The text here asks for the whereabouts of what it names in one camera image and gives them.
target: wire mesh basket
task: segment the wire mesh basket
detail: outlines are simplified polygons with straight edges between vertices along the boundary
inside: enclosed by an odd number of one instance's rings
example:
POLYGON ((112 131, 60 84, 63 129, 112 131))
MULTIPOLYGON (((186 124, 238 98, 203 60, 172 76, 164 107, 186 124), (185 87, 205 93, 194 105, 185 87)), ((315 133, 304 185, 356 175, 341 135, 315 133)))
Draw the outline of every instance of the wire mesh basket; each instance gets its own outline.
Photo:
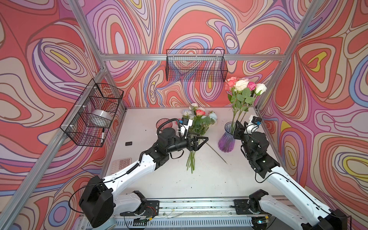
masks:
POLYGON ((76 144, 102 147, 124 92, 115 86, 95 83, 76 116, 63 131, 76 144))
POLYGON ((224 82, 224 49, 167 49, 167 81, 224 82))

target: psychedelic wallpaper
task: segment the psychedelic wallpaper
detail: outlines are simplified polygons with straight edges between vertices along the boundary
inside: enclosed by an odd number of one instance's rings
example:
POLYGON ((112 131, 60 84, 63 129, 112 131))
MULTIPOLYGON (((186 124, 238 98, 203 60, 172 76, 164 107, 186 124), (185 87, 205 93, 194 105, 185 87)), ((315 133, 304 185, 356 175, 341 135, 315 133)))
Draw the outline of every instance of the psychedelic wallpaper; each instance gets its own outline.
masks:
MULTIPOLYGON (((0 1, 0 212, 98 70, 66 1, 0 1)), ((66 200, 100 173, 121 116, 103 148, 65 141, 13 230, 71 228, 66 200)))
MULTIPOLYGON (((227 54, 282 54, 309 0, 80 1, 102 53, 165 54, 166 49, 224 48, 227 54)), ((165 61, 109 61, 128 107, 224 106, 220 82, 167 82, 165 61)), ((227 77, 265 83, 274 61, 228 61, 227 77)))
POLYGON ((289 173, 368 229, 368 2, 328 0, 262 106, 289 173))

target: gradient glass vase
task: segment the gradient glass vase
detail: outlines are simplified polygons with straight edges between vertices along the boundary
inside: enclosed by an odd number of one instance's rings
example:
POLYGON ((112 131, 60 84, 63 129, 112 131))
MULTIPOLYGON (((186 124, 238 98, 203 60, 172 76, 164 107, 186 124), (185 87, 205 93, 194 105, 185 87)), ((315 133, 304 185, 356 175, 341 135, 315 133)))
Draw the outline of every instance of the gradient glass vase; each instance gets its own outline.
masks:
POLYGON ((225 124, 225 133, 219 140, 219 149, 222 152, 231 152, 234 149, 235 139, 234 139, 234 131, 231 131, 231 123, 228 122, 225 124))

